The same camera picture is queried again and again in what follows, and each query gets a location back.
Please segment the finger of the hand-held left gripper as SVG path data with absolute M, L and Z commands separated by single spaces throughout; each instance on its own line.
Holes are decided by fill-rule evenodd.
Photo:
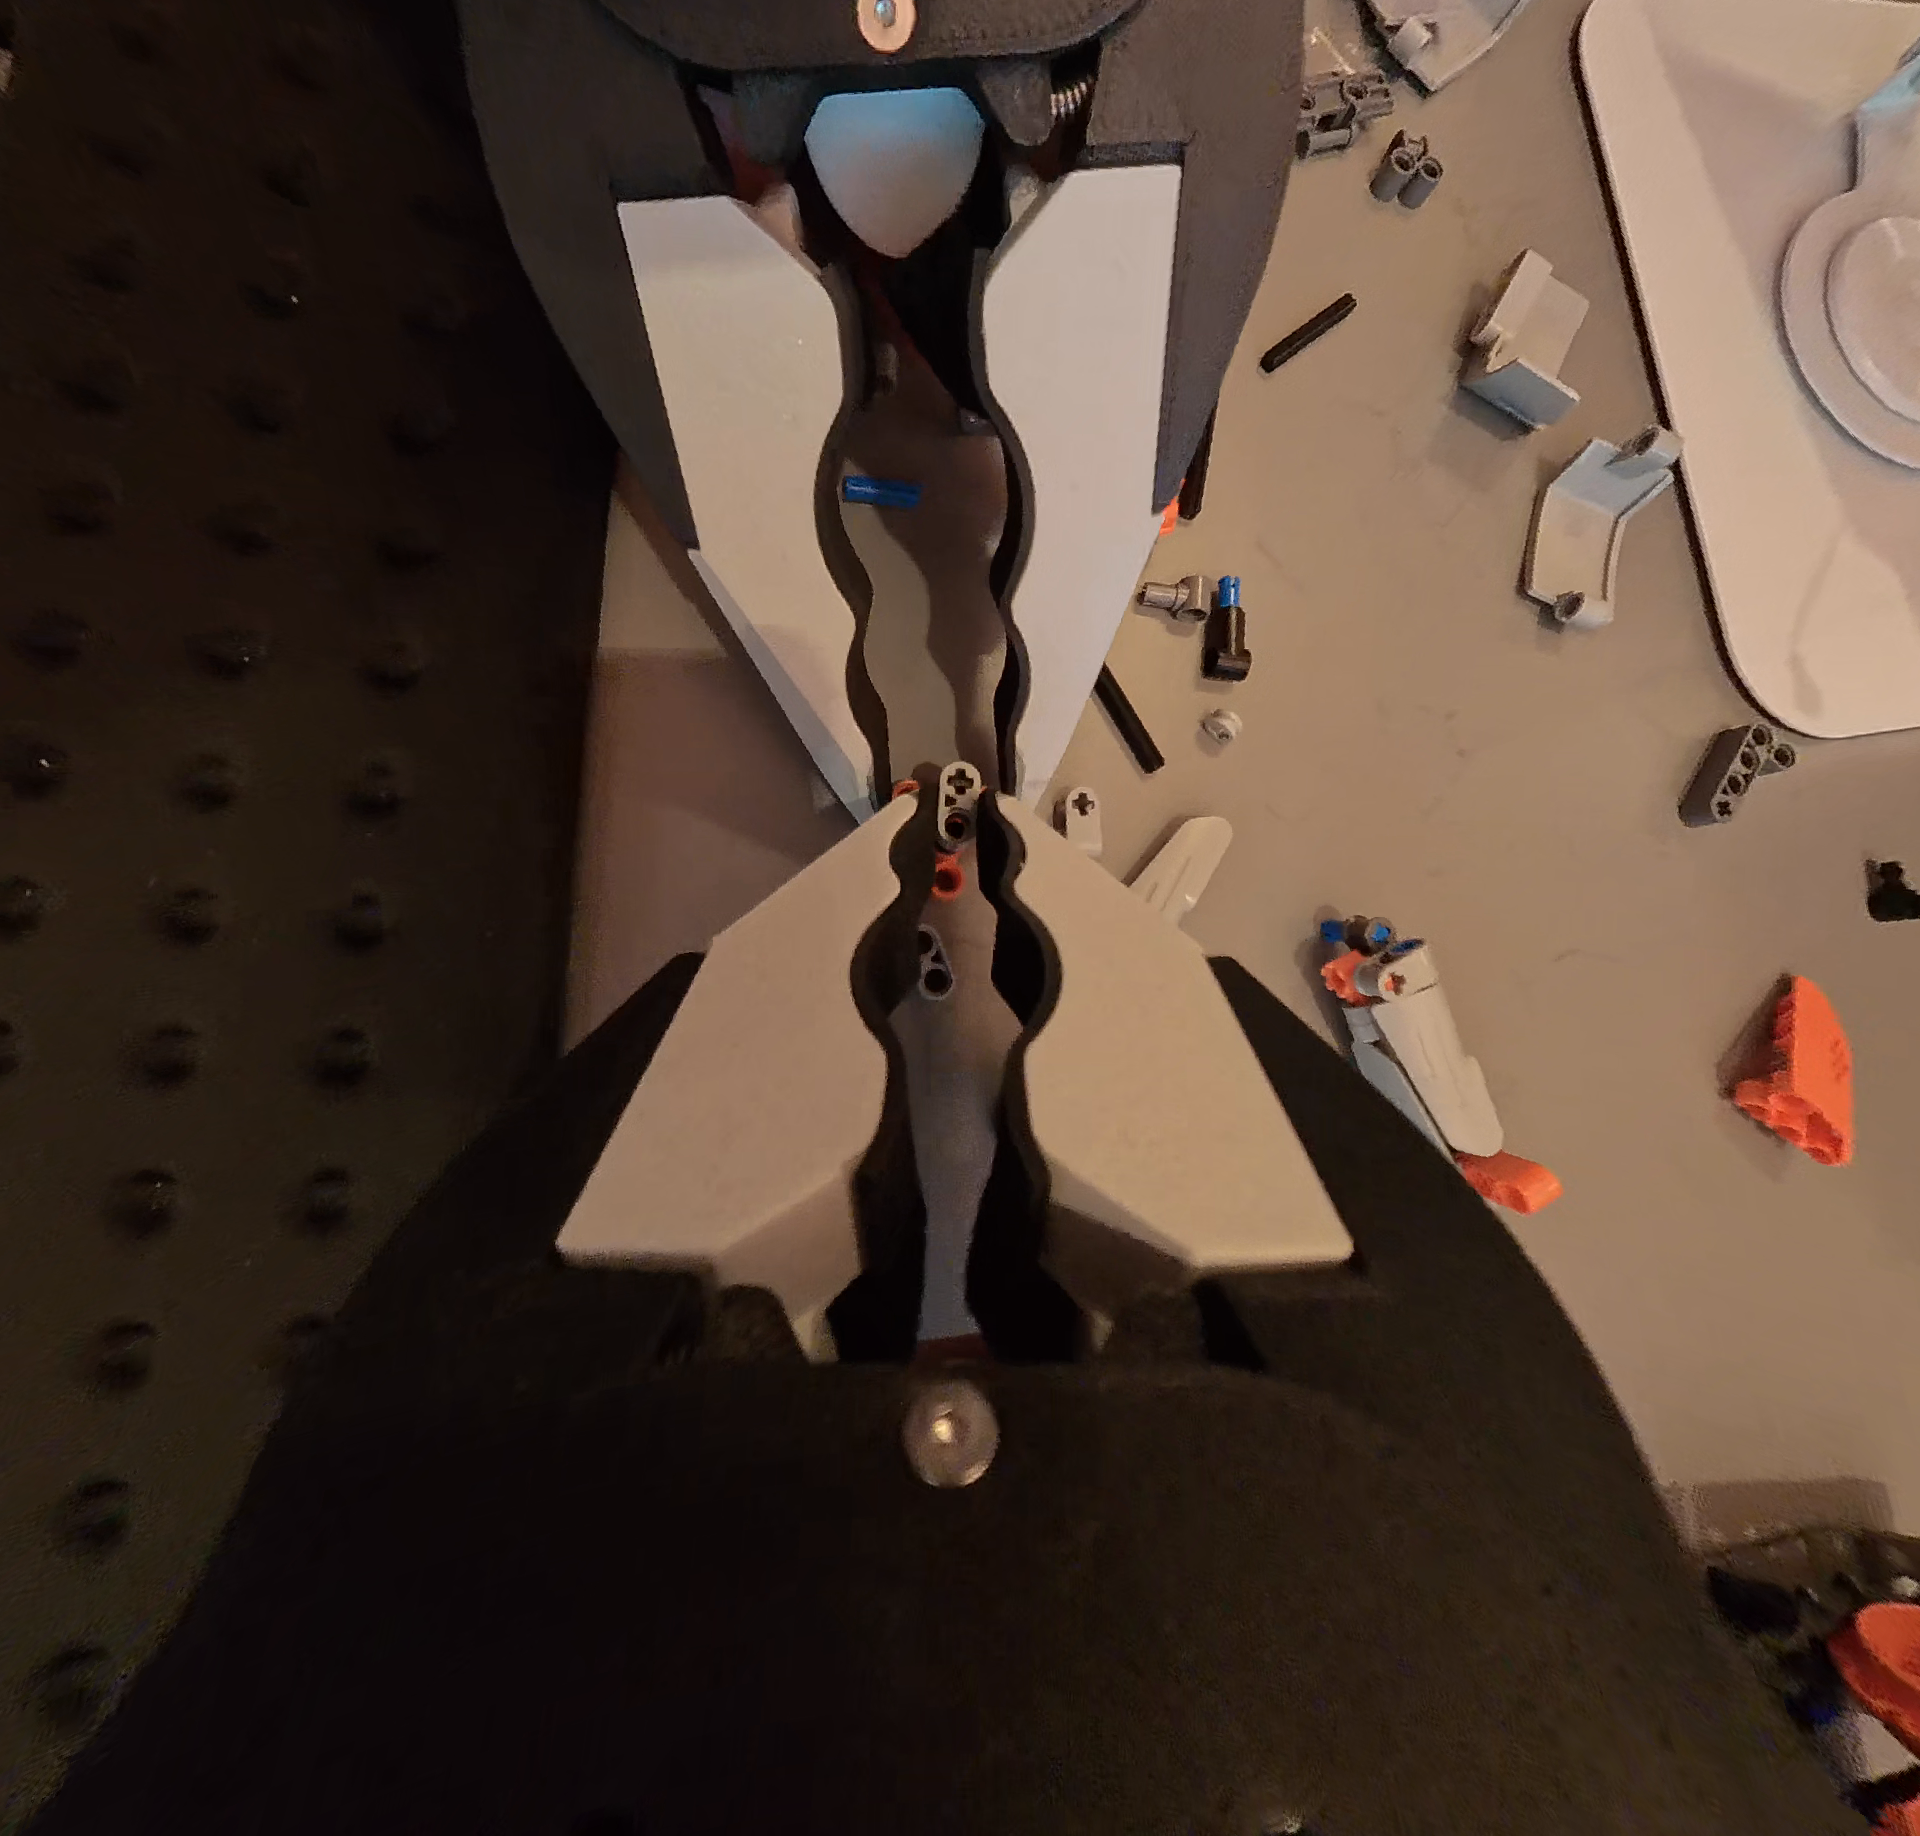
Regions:
M 1027 186 L 977 264 L 976 367 L 1013 457 L 1003 785 L 1041 800 L 1156 553 L 1177 167 Z
M 641 335 L 691 508 L 684 553 L 853 818 L 887 788 L 870 678 L 874 577 L 835 496 L 860 308 L 805 249 L 798 197 L 618 205 Z

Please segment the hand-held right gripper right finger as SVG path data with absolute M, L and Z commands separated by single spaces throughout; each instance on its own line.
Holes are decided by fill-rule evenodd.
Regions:
M 989 797 L 977 891 L 1019 1018 L 976 1212 L 989 1344 L 1093 1344 L 1137 1299 L 1352 1260 L 1204 953 L 1055 821 Z

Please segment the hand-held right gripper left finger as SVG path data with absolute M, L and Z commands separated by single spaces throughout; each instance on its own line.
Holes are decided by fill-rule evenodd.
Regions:
M 857 957 L 904 903 L 898 845 L 933 845 L 926 797 L 894 797 L 709 943 L 559 1232 L 573 1266 L 757 1288 L 809 1358 L 835 1358 L 827 1304 L 870 1261 L 857 1169 L 887 1094 L 887 1013 L 860 1008 Z

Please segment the orange three-lobe toy piece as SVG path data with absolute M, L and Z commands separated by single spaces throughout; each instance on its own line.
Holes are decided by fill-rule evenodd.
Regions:
M 904 780 L 894 780 L 887 797 L 916 797 L 916 780 L 904 776 Z M 937 852 L 937 862 L 933 862 L 933 891 L 926 891 L 926 895 L 933 895 L 937 903 L 951 903 L 951 898 L 965 895 L 965 862 L 958 862 L 956 845 L 941 845 L 941 852 Z

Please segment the short black toy axle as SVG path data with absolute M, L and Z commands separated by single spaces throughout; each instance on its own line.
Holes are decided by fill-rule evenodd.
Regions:
M 1328 297 L 1318 314 L 1309 314 L 1305 320 L 1298 320 L 1283 342 L 1273 342 L 1273 347 L 1256 353 L 1256 373 L 1275 373 L 1283 365 L 1289 365 L 1298 353 L 1305 353 L 1317 342 L 1324 342 L 1328 329 L 1338 329 L 1352 314 L 1359 314 L 1359 295 Z

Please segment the white toy blade piece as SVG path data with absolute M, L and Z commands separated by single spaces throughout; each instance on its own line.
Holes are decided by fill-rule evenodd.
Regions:
M 1209 891 L 1222 862 L 1236 845 L 1236 821 L 1222 812 L 1194 812 L 1183 818 L 1162 845 L 1129 873 L 1129 895 L 1169 916 L 1175 929 L 1189 924 L 1198 898 Z

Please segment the grey orange toy assembly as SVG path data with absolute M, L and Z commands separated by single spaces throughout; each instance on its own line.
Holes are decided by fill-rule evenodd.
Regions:
M 1442 1157 L 1495 1207 L 1536 1214 L 1564 1188 L 1506 1147 L 1480 1062 L 1464 1052 L 1429 936 L 1400 936 L 1391 916 L 1324 916 L 1317 929 L 1318 982 L 1347 1024 L 1361 1080 L 1408 1116 Z

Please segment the long black toy axle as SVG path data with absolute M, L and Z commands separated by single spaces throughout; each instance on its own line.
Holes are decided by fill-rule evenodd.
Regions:
M 1118 672 L 1108 663 L 1093 678 L 1093 702 L 1108 714 L 1108 722 L 1118 729 L 1118 742 L 1129 752 L 1140 776 L 1158 776 L 1162 747 L 1156 742 L 1149 722 L 1140 721 L 1137 702 L 1127 695 L 1127 688 L 1118 679 Z

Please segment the grey angled panel block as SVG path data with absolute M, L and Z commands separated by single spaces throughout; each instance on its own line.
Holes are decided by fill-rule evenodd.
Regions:
M 1497 274 L 1490 308 L 1474 319 L 1457 388 L 1521 430 L 1558 426 L 1580 400 L 1564 385 L 1564 353 L 1586 319 L 1591 297 L 1529 246 Z

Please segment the grey curved toy panel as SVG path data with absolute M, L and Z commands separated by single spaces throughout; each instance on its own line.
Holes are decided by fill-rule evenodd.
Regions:
M 1536 496 L 1521 595 L 1549 623 L 1593 632 L 1618 613 L 1627 521 L 1668 494 L 1682 437 L 1650 426 L 1627 443 L 1591 439 Z

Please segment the black studded mat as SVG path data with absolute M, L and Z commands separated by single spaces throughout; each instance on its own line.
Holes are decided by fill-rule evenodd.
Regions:
M 612 515 L 452 0 L 4 0 L 4 1832 L 559 1047 Z

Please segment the white book stand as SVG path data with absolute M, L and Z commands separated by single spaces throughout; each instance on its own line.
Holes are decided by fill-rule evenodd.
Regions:
M 1920 721 L 1915 0 L 1577 26 L 1722 655 L 1813 737 Z

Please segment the dark grey three-hole beam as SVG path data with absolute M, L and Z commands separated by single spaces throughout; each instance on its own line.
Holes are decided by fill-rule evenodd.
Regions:
M 1791 766 L 1799 766 L 1799 742 L 1787 742 L 1785 729 L 1773 729 L 1765 721 L 1730 722 L 1702 747 L 1702 760 L 1695 766 L 1695 780 L 1681 797 L 1672 812 L 1682 829 L 1730 821 L 1765 776 L 1780 776 Z

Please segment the orange round object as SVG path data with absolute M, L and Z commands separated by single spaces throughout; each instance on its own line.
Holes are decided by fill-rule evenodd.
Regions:
M 1864 1602 L 1825 1651 L 1850 1697 L 1920 1757 L 1920 1602 Z

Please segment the dark grey toy frame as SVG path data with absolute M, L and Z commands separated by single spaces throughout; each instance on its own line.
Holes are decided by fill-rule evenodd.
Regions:
M 1380 67 L 1317 73 L 1301 89 L 1298 158 L 1347 151 L 1371 121 L 1395 114 Z

